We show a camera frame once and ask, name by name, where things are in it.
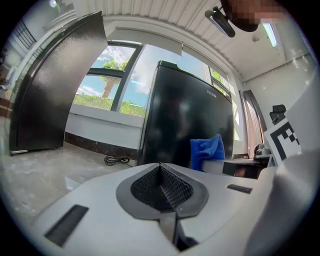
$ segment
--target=black baseboard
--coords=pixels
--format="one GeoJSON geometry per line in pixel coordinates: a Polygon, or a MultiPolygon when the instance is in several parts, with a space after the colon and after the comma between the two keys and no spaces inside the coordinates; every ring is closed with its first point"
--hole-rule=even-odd
{"type": "Polygon", "coordinates": [[[94,141],[88,138],[74,135],[69,132],[65,132],[64,141],[77,147],[104,155],[113,154],[116,157],[126,156],[132,160],[137,160],[138,156],[137,149],[94,141]]]}

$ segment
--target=sky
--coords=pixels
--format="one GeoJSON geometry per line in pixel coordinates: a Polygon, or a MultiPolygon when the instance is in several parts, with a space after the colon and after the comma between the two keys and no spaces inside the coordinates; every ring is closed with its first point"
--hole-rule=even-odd
{"type": "MultiPolygon", "coordinates": [[[[133,48],[110,45],[100,54],[92,67],[102,68],[104,63],[109,61],[115,61],[120,66],[122,62],[127,62],[130,59],[133,52],[133,48]]],[[[147,45],[130,77],[123,96],[124,101],[132,101],[140,106],[147,105],[154,72],[158,61],[161,60],[175,63],[180,69],[206,80],[205,68],[208,68],[208,66],[204,65],[200,60],[185,52],[180,56],[159,47],[147,45]]],[[[114,99],[118,86],[117,84],[112,88],[109,99],[114,99]]],[[[101,96],[104,88],[105,83],[100,76],[87,75],[82,80],[77,94],[101,96]]]]}

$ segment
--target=brand logo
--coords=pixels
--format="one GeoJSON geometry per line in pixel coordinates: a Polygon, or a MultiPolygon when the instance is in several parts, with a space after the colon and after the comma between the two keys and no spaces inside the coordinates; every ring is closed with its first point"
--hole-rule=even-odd
{"type": "Polygon", "coordinates": [[[206,93],[207,94],[210,94],[211,96],[217,98],[217,95],[215,95],[213,92],[209,91],[209,90],[206,90],[206,93]]]}

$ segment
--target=ceiling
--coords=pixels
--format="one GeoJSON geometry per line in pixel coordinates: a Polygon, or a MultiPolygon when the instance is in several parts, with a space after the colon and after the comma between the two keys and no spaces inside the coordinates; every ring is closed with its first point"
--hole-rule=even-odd
{"type": "MultiPolygon", "coordinates": [[[[250,33],[232,25],[236,32],[235,37],[225,36],[204,15],[205,11],[214,6],[220,7],[219,0],[66,0],[66,2],[73,2],[77,14],[102,11],[102,15],[108,19],[122,17],[122,21],[127,22],[128,26],[137,18],[143,18],[146,22],[157,21],[188,32],[196,37],[198,42],[200,40],[202,45],[207,45],[222,56],[243,82],[290,61],[292,57],[288,56],[288,53],[295,52],[294,57],[298,58],[308,52],[296,26],[288,18],[282,24],[272,25],[278,40],[277,47],[272,47],[262,25],[250,33]]],[[[158,32],[156,28],[152,33],[164,36],[164,33],[160,30],[158,32]]],[[[210,56],[207,58],[219,65],[215,58],[210,56]]]]}

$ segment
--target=green grass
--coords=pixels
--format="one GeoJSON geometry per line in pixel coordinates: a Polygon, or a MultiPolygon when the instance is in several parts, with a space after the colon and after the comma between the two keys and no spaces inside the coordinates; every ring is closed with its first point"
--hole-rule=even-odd
{"type": "MultiPolygon", "coordinates": [[[[100,96],[87,96],[76,94],[73,100],[73,104],[83,105],[87,107],[110,110],[112,106],[112,99],[100,97],[100,96]]],[[[139,106],[138,104],[129,101],[123,101],[121,104],[120,112],[128,115],[136,115],[144,117],[146,115],[146,108],[139,106]]]]}

